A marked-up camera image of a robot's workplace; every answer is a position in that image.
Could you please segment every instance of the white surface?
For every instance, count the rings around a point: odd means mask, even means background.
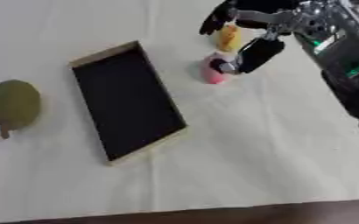
[[[219,2],[0,0],[0,81],[29,81],[45,103],[0,140],[0,221],[358,199],[357,121],[294,40],[255,73],[197,78],[213,51],[198,29]],[[67,62],[134,39],[189,130],[108,167]]]

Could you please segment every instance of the yellow toy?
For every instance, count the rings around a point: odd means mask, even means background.
[[[225,25],[219,32],[217,37],[217,47],[222,52],[233,52],[241,47],[241,32],[233,24]]]

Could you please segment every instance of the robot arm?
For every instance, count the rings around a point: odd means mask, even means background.
[[[335,32],[334,27],[323,18],[327,18],[333,1],[225,1],[204,22],[201,34],[210,35],[233,20],[241,27],[263,28],[266,33],[243,47],[233,61],[216,59],[210,66],[221,73],[250,73],[284,50],[285,44],[279,36],[293,32],[310,40],[330,36]]]
[[[282,13],[274,13],[281,10],[292,11],[297,6],[298,0],[226,0],[207,17],[200,29],[200,34],[211,35],[233,20],[236,20],[236,24],[242,28],[266,29],[267,24],[280,23],[281,21],[277,20],[284,16]]]

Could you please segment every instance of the black tray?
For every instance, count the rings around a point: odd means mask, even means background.
[[[109,161],[187,125],[138,42],[71,63]]]

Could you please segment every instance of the green ball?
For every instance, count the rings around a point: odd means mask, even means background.
[[[0,130],[3,138],[10,130],[32,124],[40,112],[40,95],[31,84],[21,80],[0,83]]]

